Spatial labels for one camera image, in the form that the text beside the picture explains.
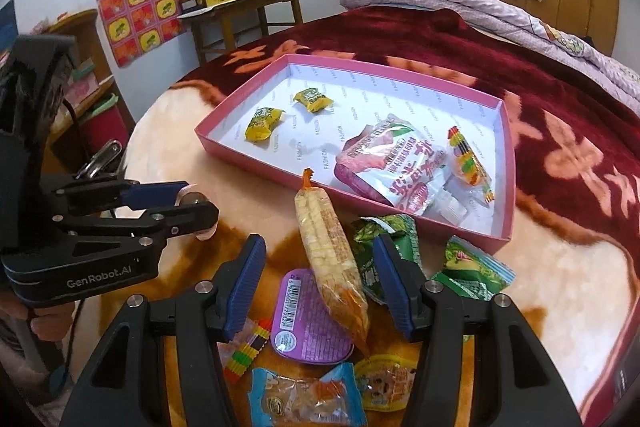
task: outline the corn puff stick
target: corn puff stick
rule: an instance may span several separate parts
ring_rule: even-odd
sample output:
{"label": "corn puff stick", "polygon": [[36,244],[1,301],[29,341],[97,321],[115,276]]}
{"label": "corn puff stick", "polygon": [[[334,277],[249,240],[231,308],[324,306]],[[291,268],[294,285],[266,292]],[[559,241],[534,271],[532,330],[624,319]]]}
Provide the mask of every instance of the corn puff stick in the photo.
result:
{"label": "corn puff stick", "polygon": [[302,188],[295,198],[306,256],[329,314],[368,356],[369,316],[358,266],[329,196],[324,189],[311,185],[312,175],[311,169],[305,169]]}

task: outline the green wrapper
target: green wrapper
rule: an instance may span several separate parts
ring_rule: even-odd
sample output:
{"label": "green wrapper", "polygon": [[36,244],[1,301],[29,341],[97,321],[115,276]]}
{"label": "green wrapper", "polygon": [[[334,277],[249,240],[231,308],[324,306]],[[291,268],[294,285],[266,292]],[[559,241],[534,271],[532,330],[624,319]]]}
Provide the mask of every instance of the green wrapper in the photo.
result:
{"label": "green wrapper", "polygon": [[414,261],[422,267],[415,221],[406,214],[363,217],[353,223],[353,228],[353,256],[358,265],[364,291],[378,304],[385,304],[385,294],[373,264],[373,240],[381,233],[388,233],[400,257]]}
{"label": "green wrapper", "polygon": [[442,273],[481,301],[490,301],[515,279],[509,267],[456,236],[447,243]]}

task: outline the folded quilt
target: folded quilt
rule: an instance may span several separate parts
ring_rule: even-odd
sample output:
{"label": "folded quilt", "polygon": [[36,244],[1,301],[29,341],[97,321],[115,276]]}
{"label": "folded quilt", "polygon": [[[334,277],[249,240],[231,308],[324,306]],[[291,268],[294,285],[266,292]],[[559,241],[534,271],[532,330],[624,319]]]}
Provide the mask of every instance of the folded quilt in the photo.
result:
{"label": "folded quilt", "polygon": [[449,8],[466,22],[574,68],[640,115],[640,75],[575,35],[556,30],[500,0],[340,0],[347,9],[376,4]]}

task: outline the purple lid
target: purple lid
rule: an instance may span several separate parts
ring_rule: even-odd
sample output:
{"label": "purple lid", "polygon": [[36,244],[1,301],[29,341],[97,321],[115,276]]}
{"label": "purple lid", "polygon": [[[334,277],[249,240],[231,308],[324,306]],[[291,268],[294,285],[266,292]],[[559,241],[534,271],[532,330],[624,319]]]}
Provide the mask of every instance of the purple lid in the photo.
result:
{"label": "purple lid", "polygon": [[271,346],[288,359],[317,364],[341,362],[353,351],[347,332],[329,316],[312,270],[295,269],[282,279]]}

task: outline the rainbow candy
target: rainbow candy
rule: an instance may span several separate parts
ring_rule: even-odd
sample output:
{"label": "rainbow candy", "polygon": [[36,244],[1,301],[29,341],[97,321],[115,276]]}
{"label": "rainbow candy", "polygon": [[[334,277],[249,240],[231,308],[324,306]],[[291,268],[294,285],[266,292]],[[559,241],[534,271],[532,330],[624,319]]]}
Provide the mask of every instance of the rainbow candy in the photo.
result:
{"label": "rainbow candy", "polygon": [[[240,377],[244,375],[245,371],[253,363],[255,357],[269,341],[269,335],[271,334],[272,322],[270,319],[261,319],[254,324],[252,329],[248,332],[249,336],[244,343],[233,352],[228,362],[225,364],[224,375],[225,379],[230,383],[236,383],[240,380]],[[238,335],[246,335],[243,330]]]}
{"label": "rainbow candy", "polygon": [[462,136],[460,130],[453,126],[447,134],[449,145],[453,148],[453,154],[462,179],[472,187],[480,187],[484,202],[489,204],[495,200],[494,192],[491,190],[491,178],[482,167],[480,160],[473,152],[471,146]]}

